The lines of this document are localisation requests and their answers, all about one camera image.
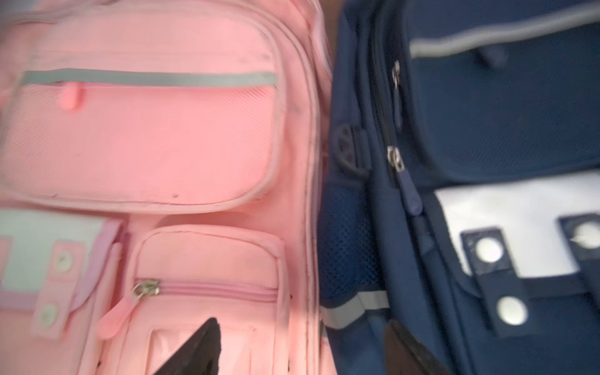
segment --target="brown surface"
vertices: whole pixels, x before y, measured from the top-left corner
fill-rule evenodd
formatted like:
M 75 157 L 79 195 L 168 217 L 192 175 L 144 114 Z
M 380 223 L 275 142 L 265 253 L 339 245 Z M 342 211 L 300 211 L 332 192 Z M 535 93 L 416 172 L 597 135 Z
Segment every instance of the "brown surface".
M 331 55 L 335 57 L 335 41 L 337 37 L 337 20 L 343 0 L 320 0 L 325 14 L 325 28 L 331 46 Z

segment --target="pink backpack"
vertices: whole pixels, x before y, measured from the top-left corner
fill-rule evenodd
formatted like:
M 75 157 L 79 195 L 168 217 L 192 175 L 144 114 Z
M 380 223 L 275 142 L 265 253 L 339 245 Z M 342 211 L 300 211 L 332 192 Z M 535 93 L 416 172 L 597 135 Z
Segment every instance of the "pink backpack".
M 335 371 L 323 30 L 309 0 L 48 0 L 10 19 L 0 373 L 151 375 L 212 316 L 219 374 Z

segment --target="pink zipper pull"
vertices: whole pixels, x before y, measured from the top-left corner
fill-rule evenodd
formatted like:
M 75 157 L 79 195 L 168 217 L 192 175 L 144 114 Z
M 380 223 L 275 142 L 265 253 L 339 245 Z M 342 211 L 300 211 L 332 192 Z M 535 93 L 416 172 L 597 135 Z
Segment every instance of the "pink zipper pull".
M 72 111 L 79 108 L 83 97 L 83 84 L 81 82 L 65 82 L 59 96 L 61 109 Z
M 125 321 L 136 309 L 140 300 L 145 296 L 155 296 L 159 293 L 157 280 L 144 280 L 133 287 L 131 292 L 120 300 L 108 313 L 96 323 L 96 334 L 101 340 L 116 336 Z

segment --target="black object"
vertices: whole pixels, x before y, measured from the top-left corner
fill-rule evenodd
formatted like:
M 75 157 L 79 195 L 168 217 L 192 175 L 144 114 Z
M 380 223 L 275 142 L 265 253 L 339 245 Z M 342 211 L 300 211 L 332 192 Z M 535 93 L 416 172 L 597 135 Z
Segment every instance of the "black object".
M 402 324 L 386 325 L 384 341 L 388 375 L 451 375 Z
M 208 319 L 154 375 L 217 375 L 221 329 Z

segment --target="front pocket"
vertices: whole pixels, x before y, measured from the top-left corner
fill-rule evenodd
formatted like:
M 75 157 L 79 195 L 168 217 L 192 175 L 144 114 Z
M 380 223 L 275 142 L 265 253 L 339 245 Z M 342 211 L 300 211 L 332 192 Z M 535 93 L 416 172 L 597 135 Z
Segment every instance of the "front pocket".
M 136 247 L 126 283 L 131 293 L 97 326 L 114 335 L 112 374 L 154 373 L 210 317 L 221 327 L 220 374 L 285 372 L 289 292 L 276 237 L 160 228 Z
M 489 13 L 495 10 L 476 6 L 474 11 L 480 13 L 478 20 L 495 19 Z M 574 20 L 566 15 L 556 20 L 561 18 Z M 414 22 L 408 15 L 406 19 Z M 464 42 L 469 38 L 471 44 L 479 38 L 495 40 L 492 46 L 471 46 L 477 50 L 458 48 L 456 54 L 421 55 L 418 50 L 429 42 L 418 38 L 410 41 L 410 48 L 404 46 L 413 54 L 400 60 L 405 65 L 403 89 L 411 126 L 405 134 L 415 137 L 419 155 L 447 180 L 510 181 L 600 163 L 600 43 L 594 37 L 600 25 L 503 39 L 507 33 L 518 34 L 523 24 L 543 22 L 534 17 L 522 23 L 484 25 L 432 39 L 427 46 L 433 47 L 430 52 L 442 53 L 468 44 Z M 506 66 L 487 66 L 493 61 L 486 62 L 486 48 L 507 56 Z
M 3 119 L 9 190 L 47 205 L 160 213 L 222 211 L 267 191 L 285 119 L 274 41 L 217 6 L 169 6 L 94 8 L 40 43 Z M 78 32 L 109 27 L 126 30 L 118 46 Z

